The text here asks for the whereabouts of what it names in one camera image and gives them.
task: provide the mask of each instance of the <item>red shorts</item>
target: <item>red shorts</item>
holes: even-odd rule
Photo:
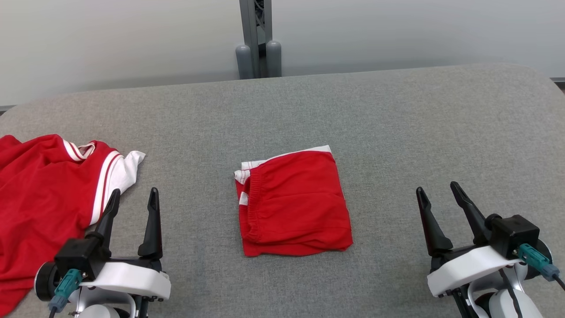
[[[353,244],[329,146],[242,162],[235,179],[245,256],[303,256]]]

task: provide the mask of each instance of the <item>teal cable plug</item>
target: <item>teal cable plug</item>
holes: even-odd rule
[[[555,280],[555,276],[559,277],[559,269],[551,264],[550,260],[530,244],[522,244],[518,248],[518,257],[537,269],[541,275],[549,282]]]
[[[69,296],[72,292],[79,288],[79,284],[82,283],[82,273],[78,269],[69,269],[65,277],[59,283],[59,286],[55,289],[55,296],[49,301],[47,307],[49,311],[55,308],[55,311],[62,312],[67,305]]]

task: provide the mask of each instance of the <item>white wall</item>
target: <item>white wall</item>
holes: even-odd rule
[[[237,79],[237,0],[0,0],[0,106]]]
[[[512,62],[565,77],[564,0],[272,0],[282,74]]]

